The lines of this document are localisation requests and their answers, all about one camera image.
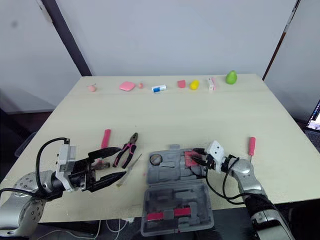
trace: white table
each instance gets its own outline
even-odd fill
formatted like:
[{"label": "white table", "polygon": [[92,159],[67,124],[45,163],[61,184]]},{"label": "white table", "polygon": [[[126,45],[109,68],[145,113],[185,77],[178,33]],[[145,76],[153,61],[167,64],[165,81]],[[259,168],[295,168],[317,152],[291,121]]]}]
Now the white table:
[{"label": "white table", "polygon": [[[76,157],[99,149],[105,129],[112,129],[109,146],[127,143],[138,132],[133,159],[143,153],[127,182],[94,193],[69,193],[48,202],[41,222],[88,221],[138,217],[142,215],[148,154],[166,150],[169,144],[182,148],[206,147],[217,140],[225,154],[247,158],[248,139],[256,137],[252,158],[255,175],[270,200],[277,203],[320,198],[320,155],[260,77],[241,74],[234,85],[216,76],[217,89],[209,93],[209,76],[97,76],[82,77],[54,110],[49,119],[12,167],[0,187],[12,187],[18,178],[35,170],[36,155],[46,141],[70,138],[77,146]],[[177,80],[200,80],[198,90],[178,88]],[[123,81],[145,88],[119,90]],[[87,85],[96,83],[97,91]],[[167,84],[154,94],[151,86]],[[42,154],[40,169],[55,170],[61,142],[49,145]],[[122,168],[97,171],[103,176]],[[221,192],[223,174],[209,173],[209,180]],[[228,180],[227,194],[238,192],[235,180]],[[5,200],[10,193],[3,194]],[[234,208],[210,192],[212,209]]]}]

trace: small pink ball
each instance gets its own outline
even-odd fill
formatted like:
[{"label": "small pink ball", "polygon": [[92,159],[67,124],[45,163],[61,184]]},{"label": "small pink ball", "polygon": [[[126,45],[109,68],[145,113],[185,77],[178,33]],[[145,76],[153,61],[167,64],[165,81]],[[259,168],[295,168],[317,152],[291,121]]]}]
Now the small pink ball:
[{"label": "small pink ball", "polygon": [[87,88],[90,92],[95,92],[97,90],[97,88],[94,85],[87,86]]}]

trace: wall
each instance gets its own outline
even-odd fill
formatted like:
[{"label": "wall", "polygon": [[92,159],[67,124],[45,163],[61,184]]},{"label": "wall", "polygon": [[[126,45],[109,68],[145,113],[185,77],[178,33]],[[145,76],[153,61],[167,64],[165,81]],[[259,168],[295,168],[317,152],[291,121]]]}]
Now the wall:
[{"label": "wall", "polygon": [[57,0],[98,76],[263,76],[295,2]]},{"label": "wall", "polygon": [[297,119],[307,121],[320,99],[320,1],[302,0],[265,83]]},{"label": "wall", "polygon": [[0,107],[53,110],[81,77],[35,0],[0,1]]}]

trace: gray tool case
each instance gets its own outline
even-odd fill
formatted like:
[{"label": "gray tool case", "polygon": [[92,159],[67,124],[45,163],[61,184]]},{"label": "gray tool case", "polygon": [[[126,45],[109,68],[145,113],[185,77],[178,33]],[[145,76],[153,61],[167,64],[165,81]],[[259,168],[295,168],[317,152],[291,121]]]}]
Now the gray tool case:
[{"label": "gray tool case", "polygon": [[148,164],[141,219],[144,237],[210,229],[214,226],[208,186],[198,176],[204,168],[185,164],[185,152],[170,145],[169,150],[150,153],[161,156],[159,165]]}]

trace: red screwdriver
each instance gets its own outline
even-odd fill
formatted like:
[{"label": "red screwdriver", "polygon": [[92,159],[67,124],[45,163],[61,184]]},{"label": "red screwdriver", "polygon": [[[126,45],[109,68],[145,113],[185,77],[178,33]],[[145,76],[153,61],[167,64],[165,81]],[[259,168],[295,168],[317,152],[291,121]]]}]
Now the red screwdriver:
[{"label": "red screwdriver", "polygon": [[249,139],[249,156],[250,156],[250,163],[252,160],[252,156],[255,154],[255,147],[256,147],[256,138],[254,136],[250,137]]}]

